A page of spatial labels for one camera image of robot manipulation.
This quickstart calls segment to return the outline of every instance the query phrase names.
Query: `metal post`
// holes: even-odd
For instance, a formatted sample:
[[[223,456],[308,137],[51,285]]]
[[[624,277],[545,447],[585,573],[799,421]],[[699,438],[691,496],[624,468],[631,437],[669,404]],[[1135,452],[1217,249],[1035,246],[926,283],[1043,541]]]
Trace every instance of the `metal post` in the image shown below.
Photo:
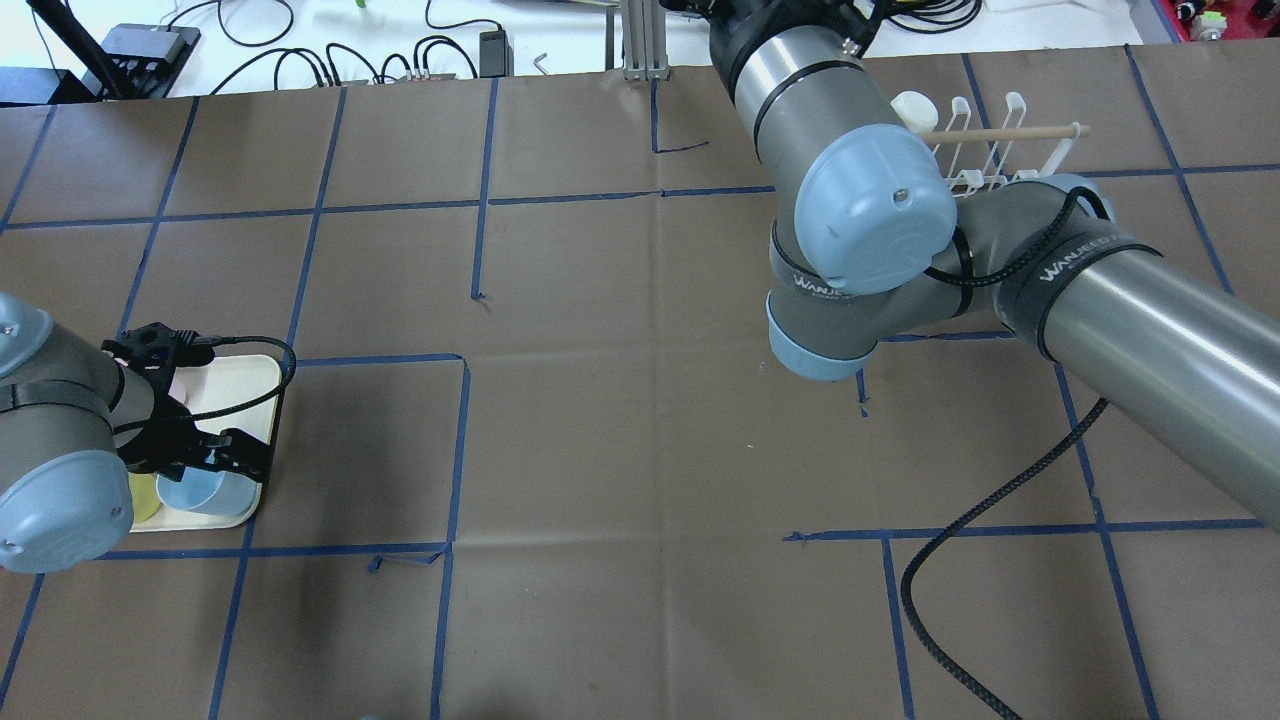
[[[621,0],[622,76],[627,79],[667,79],[667,15],[655,0]]]

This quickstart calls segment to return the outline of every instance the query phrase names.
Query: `robotic arm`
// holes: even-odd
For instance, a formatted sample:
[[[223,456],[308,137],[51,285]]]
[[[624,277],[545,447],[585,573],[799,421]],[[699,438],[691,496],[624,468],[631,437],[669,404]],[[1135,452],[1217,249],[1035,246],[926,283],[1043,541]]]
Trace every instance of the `robotic arm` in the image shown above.
[[[713,63],[776,181],[780,361],[838,380],[882,337],[995,311],[1280,529],[1280,325],[1112,224],[1084,178],[952,200],[858,59],[876,14],[837,0],[663,4],[710,22]]]
[[[268,445],[204,433],[169,396],[177,368],[207,365],[228,342],[156,323],[104,354],[0,292],[0,568],[47,573],[111,550],[133,524],[128,471],[264,479]]]

